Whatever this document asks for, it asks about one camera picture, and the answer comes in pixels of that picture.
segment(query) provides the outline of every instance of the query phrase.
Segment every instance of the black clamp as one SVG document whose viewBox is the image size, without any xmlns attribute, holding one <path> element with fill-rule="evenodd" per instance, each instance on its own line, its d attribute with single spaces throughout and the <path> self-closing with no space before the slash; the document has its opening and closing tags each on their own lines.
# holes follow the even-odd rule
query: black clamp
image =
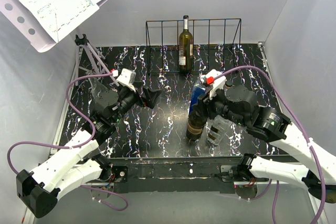
<svg viewBox="0 0 336 224">
<path fill-rule="evenodd" d="M 86 38 L 86 34 L 83 34 L 83 38 L 81 38 L 81 39 L 76 34 L 75 43 L 76 43 L 77 46 L 87 45 L 89 43 L 89 40 Z"/>
<path fill-rule="evenodd" d="M 252 168 L 251 163 L 256 158 L 254 154 L 244 154 L 241 158 L 239 164 L 237 165 L 237 172 L 245 180 L 251 180 L 254 178 L 253 174 L 250 172 Z"/>
</svg>

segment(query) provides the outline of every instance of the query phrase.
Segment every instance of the black marble surface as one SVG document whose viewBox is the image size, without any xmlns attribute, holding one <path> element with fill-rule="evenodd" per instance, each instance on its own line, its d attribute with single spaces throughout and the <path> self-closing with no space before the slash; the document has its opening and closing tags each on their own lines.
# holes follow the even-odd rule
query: black marble surface
<svg viewBox="0 0 336 224">
<path fill-rule="evenodd" d="M 266 70 L 266 65 L 257 44 L 242 44 L 225 46 L 217 45 L 209 52 L 210 69 L 228 70 L 240 65 L 252 65 Z M 233 124 L 226 132 L 226 137 L 218 146 L 206 141 L 206 130 L 202 137 L 191 142 L 185 137 L 186 121 L 190 106 L 191 88 L 199 73 L 187 76 L 178 73 L 147 72 L 148 58 L 146 48 L 135 47 L 104 47 L 99 48 L 106 56 L 109 69 L 128 68 L 136 72 L 136 80 L 142 81 L 152 89 L 163 90 L 157 106 L 151 110 L 134 106 L 120 121 L 115 132 L 106 143 L 101 145 L 101 154 L 108 158 L 113 157 L 186 157 L 186 156 L 232 156 L 253 154 L 285 154 L 263 141 L 251 137 L 239 125 Z M 165 70 L 177 70 L 177 52 L 175 47 L 164 47 L 163 54 L 160 48 L 151 50 L 152 71 L 160 71 L 162 58 Z M 208 49 L 204 46 L 196 46 L 194 50 L 194 69 L 206 69 Z M 86 69 L 92 69 L 85 52 L 81 57 L 80 65 Z M 257 72 L 244 70 L 231 75 L 234 85 L 243 84 L 249 90 L 257 93 L 258 102 L 261 105 L 278 107 L 276 95 L 272 91 L 266 79 Z M 106 86 L 113 87 L 111 79 L 100 80 Z M 91 97 L 91 85 L 88 80 L 74 87 L 71 100 L 77 108 L 89 114 L 90 105 L 94 102 Z M 78 131 L 84 119 L 78 116 L 72 109 L 67 113 L 60 145 L 65 145 Z"/>
</svg>

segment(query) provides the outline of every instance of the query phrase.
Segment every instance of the gray wall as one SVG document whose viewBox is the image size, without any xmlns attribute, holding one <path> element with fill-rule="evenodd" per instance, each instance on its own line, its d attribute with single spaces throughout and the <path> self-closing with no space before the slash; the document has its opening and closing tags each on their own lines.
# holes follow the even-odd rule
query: gray wall
<svg viewBox="0 0 336 224">
<path fill-rule="evenodd" d="M 145 21 L 190 18 L 242 18 L 242 40 L 265 41 L 286 0 L 109 0 L 100 10 L 80 25 L 97 46 L 145 44 Z M 198 23 L 195 43 L 207 43 L 206 23 Z M 223 28 L 214 23 L 211 43 L 223 43 Z M 158 28 L 150 30 L 151 43 L 161 43 Z M 227 36 L 232 39 L 233 23 L 228 23 Z M 165 29 L 164 44 L 176 45 L 176 30 Z"/>
<path fill-rule="evenodd" d="M 52 143 L 75 63 L 75 44 L 66 37 L 40 54 L 0 13 L 0 222 L 20 223 L 25 205 L 16 196 L 7 150 L 19 141 Z M 43 162 L 50 149 L 19 146 L 12 152 L 17 170 Z"/>
<path fill-rule="evenodd" d="M 267 41 L 276 86 L 309 135 L 336 155 L 335 0 L 288 0 Z M 335 206 L 325 207 L 330 223 Z"/>
</svg>

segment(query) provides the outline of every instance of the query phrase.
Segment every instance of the brown bottle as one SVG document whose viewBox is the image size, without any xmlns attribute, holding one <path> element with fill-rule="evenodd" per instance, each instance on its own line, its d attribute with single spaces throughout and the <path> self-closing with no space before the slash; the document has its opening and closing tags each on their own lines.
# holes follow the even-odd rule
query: brown bottle
<svg viewBox="0 0 336 224">
<path fill-rule="evenodd" d="M 193 69 L 193 35 L 189 32 L 187 15 L 183 16 L 183 32 L 180 34 L 178 69 L 180 73 L 188 73 Z"/>
</svg>

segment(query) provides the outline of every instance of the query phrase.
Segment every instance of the plastic bottle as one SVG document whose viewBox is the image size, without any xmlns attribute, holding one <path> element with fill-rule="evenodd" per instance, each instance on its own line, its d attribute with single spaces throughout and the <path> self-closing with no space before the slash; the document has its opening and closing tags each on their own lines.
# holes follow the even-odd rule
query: plastic bottle
<svg viewBox="0 0 336 224">
<path fill-rule="evenodd" d="M 207 140 L 214 145 L 218 145 L 224 138 L 225 132 L 231 128 L 231 125 L 231 121 L 222 118 L 220 115 L 216 116 L 207 135 Z"/>
<path fill-rule="evenodd" d="M 201 94 L 205 94 L 205 86 L 203 85 L 205 76 L 200 76 L 197 78 L 193 90 L 191 93 L 191 101 L 190 101 L 190 108 L 189 114 L 193 111 L 192 106 L 197 103 L 197 99 Z"/>
<path fill-rule="evenodd" d="M 94 102 L 97 102 L 99 99 L 99 94 L 108 91 L 108 88 L 104 84 L 101 84 L 97 78 L 89 78 L 89 81 L 92 87 L 92 99 L 94 100 Z"/>
</svg>

